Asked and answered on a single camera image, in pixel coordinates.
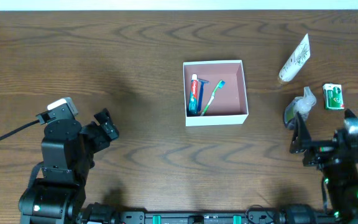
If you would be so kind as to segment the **clear foam soap pump bottle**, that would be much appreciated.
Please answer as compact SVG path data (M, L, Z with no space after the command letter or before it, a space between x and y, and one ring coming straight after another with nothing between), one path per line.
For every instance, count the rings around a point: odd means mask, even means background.
M295 117L299 113L304 121L307 120L312 107L316 104L316 97L308 86L303 89L303 96L297 96L285 108L283 114L283 122L287 129L293 130L295 128Z

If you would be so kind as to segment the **white box pink interior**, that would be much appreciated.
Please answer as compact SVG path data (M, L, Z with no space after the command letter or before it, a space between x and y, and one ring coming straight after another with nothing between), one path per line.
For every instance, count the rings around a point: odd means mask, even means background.
M194 73L198 75L198 79L207 80L209 84L204 85L201 111L196 115L191 115L188 105L191 76ZM214 101L205 115L200 116L220 80L224 80L225 85L217 90ZM200 86L201 83L198 82L197 99ZM241 60L185 62L183 64L183 88L186 126L242 124L249 115L244 67Z

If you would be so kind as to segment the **Colgate toothpaste tube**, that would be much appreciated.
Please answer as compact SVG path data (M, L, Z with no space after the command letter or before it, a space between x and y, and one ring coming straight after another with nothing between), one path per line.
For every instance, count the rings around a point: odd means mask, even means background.
M197 93L198 93L198 75L194 73L191 76L190 99L188 105L188 110L191 115L196 115L198 112Z

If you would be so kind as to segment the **green white toothbrush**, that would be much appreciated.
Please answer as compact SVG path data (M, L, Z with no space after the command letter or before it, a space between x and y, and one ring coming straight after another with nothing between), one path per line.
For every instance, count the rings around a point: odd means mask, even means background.
M209 106L210 106L211 103L214 101L215 94L216 94L217 90L218 90L218 89L221 89L221 88L225 85L225 83L226 83L226 82L225 82L224 80L220 80L220 81L218 82L218 84L215 86L215 88L214 88L214 90L213 90L213 92L212 92L212 94L211 94L211 97L210 97L210 99L209 99L207 105L204 107L204 110L201 112L200 116L204 116L204 115L205 115L205 113L207 112Z

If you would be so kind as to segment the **blue disposable razor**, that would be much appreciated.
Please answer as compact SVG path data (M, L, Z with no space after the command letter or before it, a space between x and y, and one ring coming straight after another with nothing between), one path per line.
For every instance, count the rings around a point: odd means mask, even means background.
M198 82L201 83L200 93L199 93L199 97L198 97L198 106L197 106L197 111L200 112L201 111L201 106L202 106L202 101L203 101L204 85L208 85L209 81L199 78Z

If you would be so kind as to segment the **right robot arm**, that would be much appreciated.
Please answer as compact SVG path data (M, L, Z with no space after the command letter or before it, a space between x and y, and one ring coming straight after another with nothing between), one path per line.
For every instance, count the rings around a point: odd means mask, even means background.
M295 115L290 153L303 154L305 167L315 166L323 174L323 210L326 197L339 223L358 223L358 117L349 109L344 112L344 127L335 130L331 140L312 140L301 114Z

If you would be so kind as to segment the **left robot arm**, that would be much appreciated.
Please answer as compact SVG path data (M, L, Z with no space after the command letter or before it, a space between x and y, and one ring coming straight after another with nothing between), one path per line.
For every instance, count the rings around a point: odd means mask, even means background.
M81 125L67 106L37 115L46 125L41 143L43 161L30 175L19 200L21 223L75 223L85 202L88 173L94 154L119 137L107 109Z

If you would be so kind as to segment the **green Dettol soap bar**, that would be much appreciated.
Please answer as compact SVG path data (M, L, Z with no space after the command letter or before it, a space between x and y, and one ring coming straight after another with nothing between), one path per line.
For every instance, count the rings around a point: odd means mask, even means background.
M344 101L342 86L340 84L327 83L323 85L324 107L326 110L343 110Z

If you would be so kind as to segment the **white lotion tube gold cap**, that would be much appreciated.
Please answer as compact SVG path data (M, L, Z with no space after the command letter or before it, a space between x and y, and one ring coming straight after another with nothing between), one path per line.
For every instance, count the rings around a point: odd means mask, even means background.
M278 81L283 85L292 81L310 56L310 41L308 34L306 34L279 71Z

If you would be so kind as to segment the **black mounting rail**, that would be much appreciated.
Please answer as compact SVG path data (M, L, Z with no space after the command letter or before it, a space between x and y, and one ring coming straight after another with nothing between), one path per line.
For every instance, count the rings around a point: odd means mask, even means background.
M90 204L78 215L79 224L330 224L336 217L308 205L281 209L253 205L244 212L119 212L108 205Z

